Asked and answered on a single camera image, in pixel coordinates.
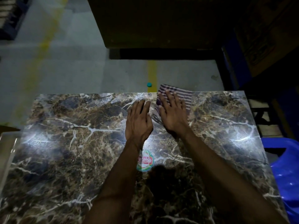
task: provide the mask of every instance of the gray floor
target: gray floor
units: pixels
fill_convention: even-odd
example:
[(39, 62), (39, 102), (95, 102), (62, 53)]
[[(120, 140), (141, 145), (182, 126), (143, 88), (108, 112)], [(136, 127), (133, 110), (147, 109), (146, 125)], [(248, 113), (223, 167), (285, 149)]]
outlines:
[[(108, 52), (87, 0), (33, 0), (16, 40), (0, 42), (0, 124), (22, 128), (39, 93), (147, 92), (148, 61)], [(215, 61), (156, 65), (158, 86), (223, 90)]]

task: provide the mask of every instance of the sticker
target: sticker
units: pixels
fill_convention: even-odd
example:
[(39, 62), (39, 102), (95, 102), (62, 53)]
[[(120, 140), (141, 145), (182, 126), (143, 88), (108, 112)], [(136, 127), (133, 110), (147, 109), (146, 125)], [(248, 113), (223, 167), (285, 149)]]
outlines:
[(154, 156), (148, 150), (143, 150), (140, 152), (137, 162), (137, 170), (139, 171), (148, 171), (154, 165)]

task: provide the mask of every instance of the marble slab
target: marble slab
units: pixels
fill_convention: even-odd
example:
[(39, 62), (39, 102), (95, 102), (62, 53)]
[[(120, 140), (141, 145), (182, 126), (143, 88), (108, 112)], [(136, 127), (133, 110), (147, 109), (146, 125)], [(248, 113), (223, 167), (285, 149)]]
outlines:
[[(125, 145), (126, 110), (156, 93), (39, 95), (0, 203), (4, 223), (81, 223)], [(286, 217), (243, 91), (195, 92), (189, 122), (217, 154)], [(132, 223), (223, 223), (188, 152), (163, 126), (144, 144), (153, 167), (137, 172)]]

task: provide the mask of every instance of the brown marble surface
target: brown marble surface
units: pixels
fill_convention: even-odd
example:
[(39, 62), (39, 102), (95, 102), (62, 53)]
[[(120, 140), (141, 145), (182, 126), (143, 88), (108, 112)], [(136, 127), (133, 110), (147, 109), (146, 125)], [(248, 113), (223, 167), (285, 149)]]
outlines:
[[(4, 223), (80, 223), (125, 145), (126, 109), (156, 93), (39, 95), (0, 203)], [(195, 92), (189, 122), (217, 154), (286, 217), (245, 94)], [(154, 166), (137, 172), (134, 223), (223, 223), (181, 141), (163, 126), (143, 150)]]

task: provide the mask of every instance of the blue plastic object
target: blue plastic object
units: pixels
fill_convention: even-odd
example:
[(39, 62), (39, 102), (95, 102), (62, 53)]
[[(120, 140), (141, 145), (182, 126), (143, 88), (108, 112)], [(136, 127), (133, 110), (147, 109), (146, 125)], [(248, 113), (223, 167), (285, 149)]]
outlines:
[(286, 148), (271, 169), (290, 222), (299, 224), (299, 142), (290, 138), (262, 138), (265, 148)]

